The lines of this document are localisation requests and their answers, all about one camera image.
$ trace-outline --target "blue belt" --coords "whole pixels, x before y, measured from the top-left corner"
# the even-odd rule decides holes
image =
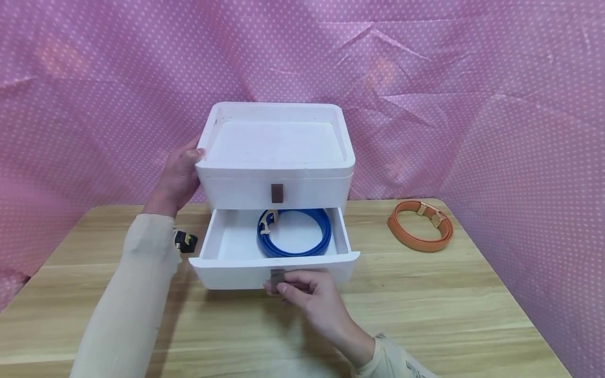
[[[307,214],[313,218],[321,228],[321,241],[315,247],[302,253],[292,253],[281,250],[273,244],[269,238],[269,225],[277,222],[278,214],[288,211],[298,211]],[[267,257],[301,257],[301,256],[320,256],[328,249],[328,244],[332,238],[332,224],[330,217],[324,209],[300,209],[300,210],[265,210],[258,220],[257,227],[258,243]]]

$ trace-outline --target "coiled orange belt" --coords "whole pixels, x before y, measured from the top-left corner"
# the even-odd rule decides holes
[[[422,240],[407,233],[397,220],[397,213],[406,210],[414,211],[418,215],[429,218],[433,226],[441,233],[441,239]],[[450,239],[454,235],[454,226],[452,225],[450,219],[446,217],[441,210],[421,201],[410,200],[403,201],[398,204],[397,207],[395,207],[395,210],[393,210],[391,216],[388,218],[387,224],[388,228],[391,230],[397,240],[409,248],[418,250],[420,252],[438,252],[448,245]]]

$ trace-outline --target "belt buckle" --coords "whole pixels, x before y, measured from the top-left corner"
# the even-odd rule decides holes
[[[259,225],[263,227],[261,230],[261,235],[270,233],[269,222],[267,221],[269,214],[273,214],[273,223],[277,223],[277,210],[267,210],[259,222]]]
[[[416,211],[416,214],[418,214],[420,216],[424,215],[424,212],[427,208],[430,208],[431,210],[435,211],[435,215],[433,215],[431,217],[431,223],[433,224],[433,227],[435,227],[436,229],[439,228],[439,226],[441,225],[441,222],[445,219],[445,216],[443,215],[441,210],[439,210],[438,208],[431,206],[428,203],[420,202],[420,208],[418,208],[418,211]]]

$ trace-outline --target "wood grain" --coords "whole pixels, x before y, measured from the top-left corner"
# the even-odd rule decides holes
[[[361,257],[341,288],[353,318],[384,332],[442,377],[569,377],[446,206],[454,238],[442,252],[401,245],[386,220],[397,201],[351,201],[345,220]],[[65,377],[84,328],[117,267],[140,206],[93,209],[0,314],[2,377]],[[204,205],[180,229],[204,237]],[[436,238],[426,218],[401,215]],[[169,293],[148,377],[341,377],[348,363],[292,307],[262,291],[209,292],[186,261]]]

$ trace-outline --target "box lid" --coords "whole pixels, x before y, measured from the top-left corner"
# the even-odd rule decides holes
[[[220,102],[198,148],[200,178],[350,177],[355,165],[342,109],[331,104]]]

